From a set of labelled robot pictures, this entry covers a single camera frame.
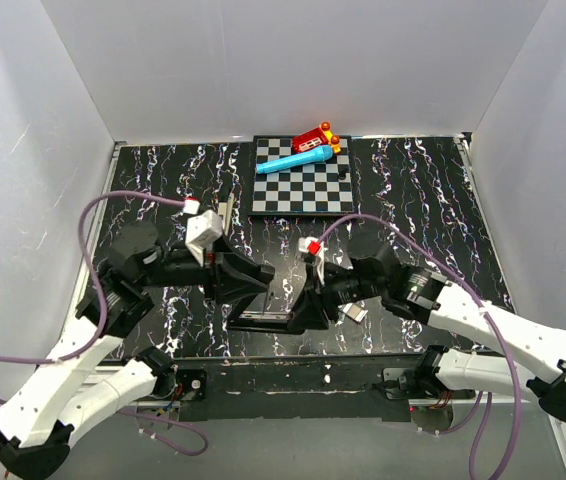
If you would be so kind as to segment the black marker pen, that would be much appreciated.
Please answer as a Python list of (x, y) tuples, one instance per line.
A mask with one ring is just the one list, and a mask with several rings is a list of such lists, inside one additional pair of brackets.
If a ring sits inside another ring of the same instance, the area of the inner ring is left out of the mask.
[(301, 335), (308, 327), (294, 321), (291, 313), (244, 312), (227, 319), (227, 329), (233, 331)]

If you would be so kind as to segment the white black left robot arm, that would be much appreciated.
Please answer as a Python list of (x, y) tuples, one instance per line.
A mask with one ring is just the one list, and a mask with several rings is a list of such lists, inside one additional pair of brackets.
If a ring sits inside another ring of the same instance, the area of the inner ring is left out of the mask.
[(129, 403), (168, 398), (177, 387), (175, 361), (148, 347), (83, 390), (84, 381), (152, 310), (150, 287), (201, 286), (216, 303), (249, 302), (267, 291), (273, 267), (257, 264), (211, 228), (202, 258), (184, 245), (166, 248), (155, 225), (124, 227), (98, 279), (77, 306), (44, 362), (0, 406), (0, 463), (21, 479), (47, 479), (86, 433)]

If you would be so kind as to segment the black silver stapler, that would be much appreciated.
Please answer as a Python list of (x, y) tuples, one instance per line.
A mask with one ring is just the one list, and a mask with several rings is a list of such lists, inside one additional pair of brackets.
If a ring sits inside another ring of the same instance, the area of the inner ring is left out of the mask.
[(218, 215), (222, 220), (223, 232), (225, 236), (229, 235), (232, 224), (232, 216), (234, 210), (235, 195), (230, 192), (224, 199), (219, 201)]

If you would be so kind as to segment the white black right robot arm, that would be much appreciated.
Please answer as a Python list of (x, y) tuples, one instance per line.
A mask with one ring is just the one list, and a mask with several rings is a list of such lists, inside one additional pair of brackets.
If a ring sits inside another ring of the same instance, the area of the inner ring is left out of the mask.
[(306, 282), (288, 323), (293, 333), (324, 330), (341, 307), (377, 298), (396, 317), (461, 335), (489, 351), (427, 348), (412, 375), (423, 395), (476, 390), (517, 396), (566, 423), (566, 330), (497, 307), (438, 272), (403, 264), (375, 238), (354, 242), (348, 268), (326, 262), (324, 244), (315, 237), (301, 238), (298, 251)]

